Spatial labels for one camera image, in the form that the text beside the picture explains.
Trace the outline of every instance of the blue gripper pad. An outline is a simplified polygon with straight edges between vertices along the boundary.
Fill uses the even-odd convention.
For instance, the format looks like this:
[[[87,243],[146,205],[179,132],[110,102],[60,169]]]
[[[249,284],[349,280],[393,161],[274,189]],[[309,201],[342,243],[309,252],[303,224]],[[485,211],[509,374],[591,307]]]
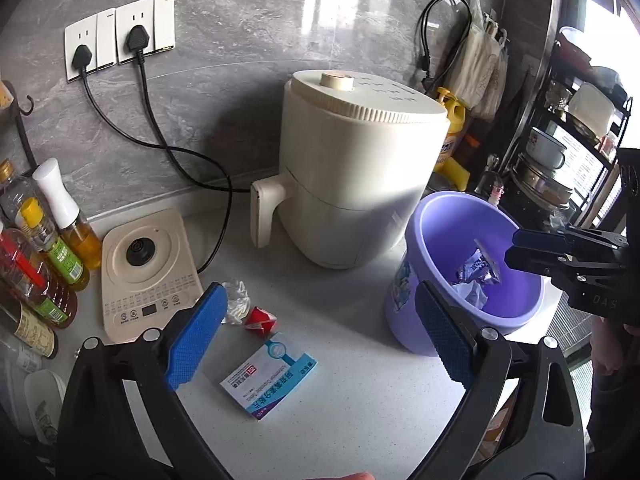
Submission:
[[[169,349],[165,377],[172,390],[193,378],[198,364],[226,314],[226,290],[222,285],[209,287],[193,307],[187,325]]]
[[[474,381],[473,349],[424,282],[415,289],[415,311],[451,380],[468,390]]]

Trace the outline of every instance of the cooking oil bottle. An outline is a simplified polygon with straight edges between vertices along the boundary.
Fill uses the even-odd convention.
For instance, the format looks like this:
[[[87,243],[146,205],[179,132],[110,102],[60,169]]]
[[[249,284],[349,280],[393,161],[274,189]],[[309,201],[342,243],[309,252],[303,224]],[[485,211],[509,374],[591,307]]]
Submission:
[[[39,251],[47,253],[56,270],[75,291],[83,290],[89,283],[89,270],[65,244],[55,225],[35,197],[29,197],[20,208],[29,227],[31,242]]]
[[[102,242],[62,183],[58,161],[55,158],[45,160],[33,172],[33,179],[47,197],[63,240],[89,270],[99,269],[102,263]]]

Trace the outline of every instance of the purple bucket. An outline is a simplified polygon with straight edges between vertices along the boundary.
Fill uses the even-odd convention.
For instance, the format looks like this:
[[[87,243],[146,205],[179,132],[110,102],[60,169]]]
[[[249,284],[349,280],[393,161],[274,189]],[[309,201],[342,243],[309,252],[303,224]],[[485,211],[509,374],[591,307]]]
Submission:
[[[436,356],[431,339],[415,311],[414,293],[423,280],[434,283],[451,304],[466,309],[479,326],[503,335],[524,326],[542,303],[542,277],[513,270],[504,263],[518,226],[494,206],[455,191],[423,198],[409,219],[406,254],[385,300],[386,320],[399,342],[411,352]],[[484,288],[482,310],[460,298],[449,285],[456,269],[476,250],[480,240],[498,262],[502,281]]]

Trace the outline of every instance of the gray marble wall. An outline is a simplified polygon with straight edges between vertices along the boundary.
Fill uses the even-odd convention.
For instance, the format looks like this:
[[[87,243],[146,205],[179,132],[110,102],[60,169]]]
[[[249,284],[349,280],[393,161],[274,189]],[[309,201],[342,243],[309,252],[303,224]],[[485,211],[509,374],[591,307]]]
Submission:
[[[67,83],[63,31],[109,7],[135,0],[22,0],[0,35],[0,70],[20,101],[37,160],[55,156],[65,183],[88,215],[186,186],[160,153],[117,136],[90,108],[80,82]],[[498,15],[503,0],[481,0]],[[147,59],[159,124],[171,144],[200,150],[233,176],[277,165],[283,83],[297,70],[343,68],[416,85],[415,24],[428,0],[176,0],[175,50]],[[435,66],[452,23],[449,4],[434,9]],[[90,76],[97,101],[123,129],[153,136],[132,64]],[[14,128],[0,121],[0,155],[26,163]],[[215,172],[187,156],[201,178]]]

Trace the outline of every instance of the human hand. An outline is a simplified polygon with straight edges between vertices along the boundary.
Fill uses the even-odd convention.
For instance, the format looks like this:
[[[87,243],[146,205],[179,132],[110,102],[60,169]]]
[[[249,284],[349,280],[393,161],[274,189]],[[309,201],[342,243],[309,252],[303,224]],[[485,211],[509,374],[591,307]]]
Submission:
[[[640,336],[640,328],[624,327],[631,335]],[[591,361],[593,370],[601,375],[611,375],[620,370],[625,361],[622,345],[612,329],[611,321],[599,316],[591,317]]]

